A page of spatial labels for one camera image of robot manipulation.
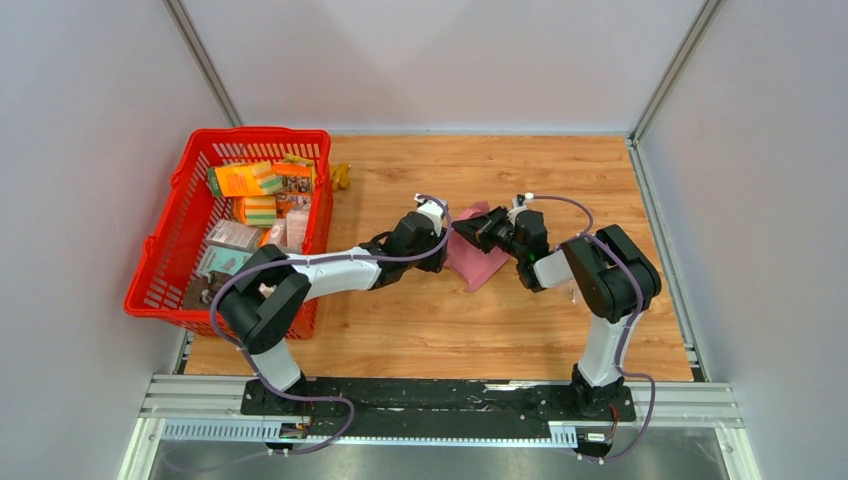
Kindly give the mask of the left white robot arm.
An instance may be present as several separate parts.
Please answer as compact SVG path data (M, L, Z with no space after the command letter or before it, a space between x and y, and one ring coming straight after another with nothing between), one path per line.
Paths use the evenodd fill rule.
M218 290L210 316L235 334L272 407L291 415L305 402L302 372L285 340L301 307L319 297L386 287L413 268L440 272L449 219L421 205L393 230L343 252L300 255L262 247Z

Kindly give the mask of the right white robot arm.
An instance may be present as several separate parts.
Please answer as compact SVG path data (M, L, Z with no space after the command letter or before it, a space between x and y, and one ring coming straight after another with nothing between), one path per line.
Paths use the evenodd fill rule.
M484 253L500 249L515 258L521 283L533 292L575 281L592 319L573 367L570 404L583 418L598 417L623 393L621 363L630 330L662 289L655 266L617 224L568 240L557 251L539 211L499 207L457 221L453 229Z

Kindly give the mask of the pink paper box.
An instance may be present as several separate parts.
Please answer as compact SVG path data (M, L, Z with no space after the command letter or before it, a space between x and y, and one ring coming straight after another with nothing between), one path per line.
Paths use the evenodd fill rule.
M500 249L482 252L454 230L448 238L446 253L445 266L465 282L466 293L478 291L510 259Z

